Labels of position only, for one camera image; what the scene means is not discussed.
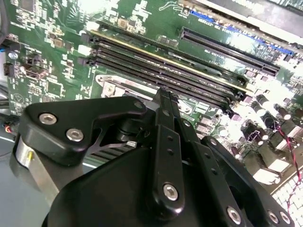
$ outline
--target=small chip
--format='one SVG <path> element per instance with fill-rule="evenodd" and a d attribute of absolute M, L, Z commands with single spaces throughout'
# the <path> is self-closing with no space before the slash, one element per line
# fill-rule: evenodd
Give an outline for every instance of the small chip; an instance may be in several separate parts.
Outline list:
<path fill-rule="evenodd" d="M 179 42 L 177 40 L 169 40 L 169 45 L 173 47 L 177 47 Z"/>
<path fill-rule="evenodd" d="M 301 84 L 296 84 L 294 88 L 300 90 L 302 88 L 302 85 Z"/>
<path fill-rule="evenodd" d="M 127 25 L 128 25 L 128 21 L 127 21 L 127 20 L 122 19 L 122 18 L 119 18 L 119 19 L 118 19 L 118 26 L 119 26 L 120 28 L 126 29 L 126 28 L 127 28 Z"/>
<path fill-rule="evenodd" d="M 165 36 L 159 36 L 158 41 L 162 44 L 168 44 L 169 43 L 169 39 L 166 38 Z"/>
<path fill-rule="evenodd" d="M 200 121 L 202 124 L 205 124 L 205 125 L 212 125 L 213 122 L 212 122 L 212 119 L 208 116 L 203 116 L 201 121 Z"/>
<path fill-rule="evenodd" d="M 35 10 L 35 0 L 21 0 L 20 7 L 30 12 Z"/>
<path fill-rule="evenodd" d="M 237 113 L 232 114 L 232 115 L 230 116 L 230 119 L 231 119 L 232 121 L 235 121 L 235 122 L 239 122 L 239 121 L 242 120 L 242 118 L 240 117 L 240 115 L 238 115 Z"/>
<path fill-rule="evenodd" d="M 50 33 L 50 34 L 49 34 L 49 37 L 50 37 L 51 39 L 55 39 L 55 38 L 56 38 L 56 35 L 55 35 L 55 34 Z"/>
<path fill-rule="evenodd" d="M 252 72 L 252 71 L 247 70 L 246 73 L 245 73 L 245 75 L 247 77 L 255 77 L 256 74 L 254 72 Z"/>
<path fill-rule="evenodd" d="M 246 139 L 244 137 L 240 137 L 239 142 L 244 143 Z"/>
<path fill-rule="evenodd" d="M 15 77 L 15 68 L 12 63 L 4 63 L 3 64 L 4 75 L 7 77 Z"/>
<path fill-rule="evenodd" d="M 53 44 L 55 45 L 55 47 L 59 47 L 59 48 L 63 47 L 63 41 L 61 39 L 54 39 Z"/>
<path fill-rule="evenodd" d="M 267 81 L 267 80 L 268 80 L 268 78 L 267 78 L 267 77 L 262 76 L 261 80 L 262 80 L 262 81 Z"/>
<path fill-rule="evenodd" d="M 66 42 L 66 43 L 65 43 L 65 48 L 66 48 L 68 51 L 70 51 L 71 48 L 72 48 L 72 44 L 71 44 L 70 42 Z"/>
<path fill-rule="evenodd" d="M 243 102 L 245 103 L 250 103 L 252 101 L 252 97 L 250 96 L 245 96 L 245 98 L 243 99 Z"/>
<path fill-rule="evenodd" d="M 292 56 L 291 55 L 287 55 L 283 60 L 286 62 L 289 62 L 289 60 L 291 60 Z"/>
<path fill-rule="evenodd" d="M 286 104 L 288 104 L 290 102 L 290 99 L 286 98 L 286 99 L 283 100 L 283 102 L 286 103 Z"/>
<path fill-rule="evenodd" d="M 130 26 L 135 26 L 135 25 L 136 25 L 136 21 L 135 21 L 135 20 L 130 20 L 130 21 L 128 22 L 128 24 L 129 24 Z"/>

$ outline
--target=electrolytic capacitor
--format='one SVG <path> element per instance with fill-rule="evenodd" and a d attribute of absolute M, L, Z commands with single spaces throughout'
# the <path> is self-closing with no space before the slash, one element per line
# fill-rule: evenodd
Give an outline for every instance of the electrolytic capacitor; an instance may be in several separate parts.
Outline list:
<path fill-rule="evenodd" d="M 259 117 L 262 117 L 265 115 L 266 113 L 266 110 L 263 109 L 260 104 L 256 103 L 255 106 L 253 107 L 253 110 L 256 112 L 256 114 L 259 116 Z"/>
<path fill-rule="evenodd" d="M 279 112 L 279 114 L 283 117 L 284 120 L 289 120 L 291 118 L 291 115 L 283 107 L 277 106 L 276 110 Z"/>
<path fill-rule="evenodd" d="M 259 146 L 261 146 L 264 142 L 263 142 L 263 140 L 262 140 L 262 138 L 260 137 L 260 136 L 257 136 L 256 138 L 255 138 L 255 142 L 259 145 Z"/>
<path fill-rule="evenodd" d="M 259 128 L 258 130 L 260 132 L 259 136 L 262 140 L 268 140 L 269 136 L 266 134 L 265 130 L 263 128 Z"/>
<path fill-rule="evenodd" d="M 228 136 L 228 131 L 225 126 L 221 125 L 218 127 L 219 135 L 222 137 Z"/>
<path fill-rule="evenodd" d="M 264 96 L 264 95 L 259 95 L 257 97 L 257 101 L 260 103 L 261 106 L 263 106 L 265 109 L 271 108 L 272 104 L 270 101 Z"/>
<path fill-rule="evenodd" d="M 236 147 L 231 147 L 231 152 L 233 154 L 233 156 L 236 158 L 236 159 L 239 159 L 240 158 L 240 154 L 239 154 L 239 151 Z"/>
<path fill-rule="evenodd" d="M 214 137 L 216 140 L 221 139 L 220 135 L 218 135 L 218 134 L 213 135 L 213 137 Z"/>
<path fill-rule="evenodd" d="M 302 110 L 302 109 L 300 109 L 300 108 L 295 109 L 294 115 L 295 115 L 297 118 L 300 118 L 301 120 L 303 120 L 303 110 Z"/>

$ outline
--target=ram slot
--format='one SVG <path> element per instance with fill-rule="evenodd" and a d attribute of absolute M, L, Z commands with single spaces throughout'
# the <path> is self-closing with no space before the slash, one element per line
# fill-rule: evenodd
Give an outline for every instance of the ram slot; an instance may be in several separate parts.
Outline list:
<path fill-rule="evenodd" d="M 246 67 L 257 70 L 275 77 L 280 67 L 262 59 L 259 59 L 251 54 L 245 53 L 241 50 L 222 44 L 205 35 L 199 34 L 189 28 L 182 27 L 181 39 L 194 45 L 203 47 L 206 50 L 221 55 L 227 59 L 233 59 Z"/>
<path fill-rule="evenodd" d="M 247 80 L 243 76 L 240 76 L 238 74 L 232 73 L 232 72 L 227 71 L 225 69 L 222 69 L 222 68 L 220 68 L 218 66 L 212 65 L 212 64 L 210 64 L 208 62 L 205 62 L 205 61 L 203 61 L 203 60 L 201 60 L 201 59 L 199 59 L 199 58 L 197 58 L 195 56 L 192 56 L 192 55 L 189 55 L 187 53 L 184 53 L 184 52 L 181 52 L 181 51 L 169 48 L 169 47 L 164 46 L 164 45 L 162 45 L 160 43 L 157 43 L 155 41 L 147 39 L 147 38 L 145 38 L 143 36 L 139 36 L 139 35 L 136 35 L 136 34 L 128 33 L 128 32 L 126 32 L 124 30 L 121 30 L 121 29 L 119 29 L 117 27 L 108 25 L 108 24 L 106 24 L 104 22 L 100 22 L 100 23 L 102 24 L 101 25 L 101 29 L 109 29 L 109 30 L 116 31 L 118 33 L 123 34 L 124 36 L 129 37 L 132 40 L 138 40 L 138 41 L 141 41 L 141 42 L 145 42 L 146 44 L 158 47 L 161 50 L 166 51 L 167 53 L 171 52 L 171 53 L 174 53 L 176 55 L 182 56 L 182 57 L 184 57 L 184 58 L 186 58 L 188 60 L 191 60 L 192 62 L 196 62 L 198 64 L 202 64 L 202 65 L 208 66 L 210 68 L 214 68 L 214 69 L 220 71 L 222 73 L 222 75 L 226 76 L 227 78 L 230 79 L 231 77 L 234 77 L 234 79 L 236 78 L 238 81 L 241 81 L 241 82 L 239 82 L 237 84 L 233 84 L 233 82 L 230 83 L 228 81 L 223 81 L 222 77 L 208 75 L 207 73 L 204 73 L 204 72 L 202 72 L 200 70 L 197 70 L 195 68 L 191 68 L 191 67 L 189 67 L 187 65 L 180 64 L 177 61 L 172 61 L 170 59 L 166 59 L 166 58 L 158 56 L 156 54 L 147 52 L 147 51 L 142 50 L 142 49 L 140 49 L 138 47 L 135 47 L 135 46 L 132 46 L 130 44 L 127 44 L 124 41 L 118 40 L 117 39 L 118 35 L 116 37 L 109 37 L 109 36 L 107 36 L 105 34 L 97 32 L 97 31 L 90 31 L 91 34 L 92 34 L 91 39 L 89 39 L 88 37 L 85 37 L 85 38 L 82 38 L 82 40 L 85 41 L 85 42 L 91 42 L 91 43 L 94 43 L 94 44 L 97 43 L 96 41 L 99 41 L 99 40 L 101 40 L 102 42 L 109 42 L 112 45 L 118 44 L 123 49 L 132 49 L 132 51 L 144 53 L 144 54 L 148 55 L 151 59 L 158 59 L 159 61 L 164 61 L 165 64 L 169 64 L 169 65 L 177 67 L 177 68 L 179 68 L 181 70 L 189 71 L 189 72 L 191 72 L 193 74 L 196 74 L 199 77 L 212 80 L 213 82 L 217 82 L 218 84 L 220 84 L 222 86 L 226 85 L 227 87 L 232 88 L 233 90 L 238 90 L 238 91 L 242 91 L 242 92 L 248 92 L 249 91 L 249 90 L 247 90 L 245 88 L 244 85 L 240 85 L 240 83 L 243 83 L 243 84 L 247 83 Z"/>
<path fill-rule="evenodd" d="M 121 46 L 111 40 L 101 39 L 100 44 L 103 45 L 101 50 L 104 50 L 104 48 L 108 48 L 112 51 L 115 51 L 114 50 L 114 48 L 115 48 L 116 53 L 119 53 L 120 55 L 122 55 L 125 51 L 127 51 L 128 53 L 131 53 L 135 57 L 137 57 L 136 61 L 141 60 L 148 64 L 152 64 L 152 63 L 157 64 L 158 67 L 161 67 L 164 70 L 169 69 L 170 71 L 175 72 L 176 77 L 183 76 L 187 79 L 191 79 L 196 82 L 198 81 L 201 83 L 201 86 L 205 85 L 205 86 L 211 87 L 212 89 L 216 89 L 218 91 L 224 92 L 226 96 L 230 96 L 231 94 L 237 94 L 237 92 L 239 91 L 229 85 L 222 83 L 221 81 L 217 81 L 215 79 L 208 78 L 208 77 L 202 77 L 198 73 L 188 71 L 182 67 L 179 67 L 178 65 L 171 64 L 168 61 L 160 60 L 156 57 L 147 55 L 138 50 L 134 50 L 129 47 Z"/>
<path fill-rule="evenodd" d="M 114 56 L 119 59 L 130 59 L 130 63 L 136 62 L 137 64 L 144 65 L 145 67 L 148 66 L 149 69 L 155 70 L 155 73 L 162 74 L 166 73 L 169 75 L 171 79 L 175 81 L 180 81 L 188 83 L 191 86 L 195 86 L 197 89 L 204 90 L 207 93 L 210 93 L 211 95 L 214 95 L 215 97 L 218 97 L 219 99 L 226 99 L 229 98 L 230 100 L 234 99 L 234 95 L 231 91 L 227 90 L 226 88 L 214 84 L 213 82 L 205 81 L 201 78 L 195 77 L 194 75 L 190 75 L 186 72 L 180 72 L 175 69 L 172 69 L 166 64 L 163 64 L 161 62 L 158 62 L 157 64 L 151 63 L 151 61 L 143 58 L 140 56 L 140 58 L 136 58 L 137 56 L 129 57 L 124 55 L 123 52 L 114 50 L 114 49 L 105 49 L 102 48 L 102 50 L 99 51 L 101 54 L 107 54 L 109 56 Z"/>
<path fill-rule="evenodd" d="M 165 77 L 171 81 L 174 81 L 174 83 L 180 84 L 183 87 L 188 87 L 191 90 L 195 90 L 198 93 L 204 94 L 205 96 L 209 97 L 210 99 L 214 99 L 216 101 L 226 100 L 227 94 L 218 91 L 217 89 L 213 89 L 211 87 L 204 86 L 202 84 L 199 84 L 195 81 L 188 80 L 183 77 L 178 77 L 178 75 L 159 69 L 158 67 L 154 65 L 148 65 L 145 62 L 136 61 L 136 59 L 132 59 L 129 57 L 122 56 L 117 53 L 113 53 L 109 50 L 103 50 L 100 54 L 98 54 L 98 57 L 103 57 L 106 59 L 114 59 L 117 62 L 122 62 L 123 64 L 126 64 L 128 66 L 133 66 L 137 69 L 143 70 L 144 72 L 147 72 L 151 75 L 157 75 L 157 77 Z"/>
<path fill-rule="evenodd" d="M 221 108 L 221 109 L 229 109 L 229 107 L 226 105 L 225 102 L 220 102 L 217 100 L 213 100 L 207 96 L 205 96 L 203 93 L 200 94 L 197 91 L 191 90 L 188 87 L 184 87 L 182 85 L 178 85 L 174 83 L 173 81 L 166 79 L 164 77 L 161 77 L 161 75 L 153 75 L 146 71 L 143 71 L 141 69 L 138 69 L 136 67 L 130 67 L 128 64 L 122 64 L 117 59 L 110 59 L 110 58 L 101 58 L 96 57 L 94 59 L 83 59 L 78 58 L 78 63 L 82 65 L 100 65 L 102 67 L 105 67 L 107 69 L 110 69 L 112 71 L 115 71 L 117 73 L 121 73 L 122 75 L 134 78 L 134 79 L 140 79 L 147 84 L 152 84 L 154 86 L 158 87 L 164 87 L 176 95 L 182 95 L 186 96 L 188 98 L 196 99 L 197 101 L 209 104 L 213 107 Z"/>
<path fill-rule="evenodd" d="M 126 75 L 135 78 L 141 77 L 144 81 L 148 81 L 160 87 L 166 87 L 172 91 L 177 91 L 178 94 L 185 95 L 187 97 L 192 97 L 198 101 L 208 103 L 213 107 L 225 108 L 228 104 L 227 102 L 219 97 L 212 95 L 202 89 L 198 89 L 195 86 L 190 86 L 188 83 L 183 81 L 177 81 L 170 77 L 167 73 L 159 74 L 156 70 L 149 69 L 149 67 L 144 68 L 140 64 L 131 63 L 131 61 L 124 61 L 118 58 L 109 58 L 108 56 L 98 56 L 97 63 L 112 67 L 113 64 L 116 65 L 114 70 L 118 70 L 121 73 L 127 73 Z"/>

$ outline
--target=mounting hole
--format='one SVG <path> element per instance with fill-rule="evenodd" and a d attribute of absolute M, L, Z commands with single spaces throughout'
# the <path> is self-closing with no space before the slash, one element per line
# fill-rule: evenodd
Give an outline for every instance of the mounting hole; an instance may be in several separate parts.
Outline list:
<path fill-rule="evenodd" d="M 174 155 L 174 151 L 172 149 L 167 149 L 167 152 L 170 154 L 170 155 Z"/>
<path fill-rule="evenodd" d="M 218 175 L 218 172 L 216 169 L 212 168 L 212 172 L 213 172 L 213 174 Z"/>

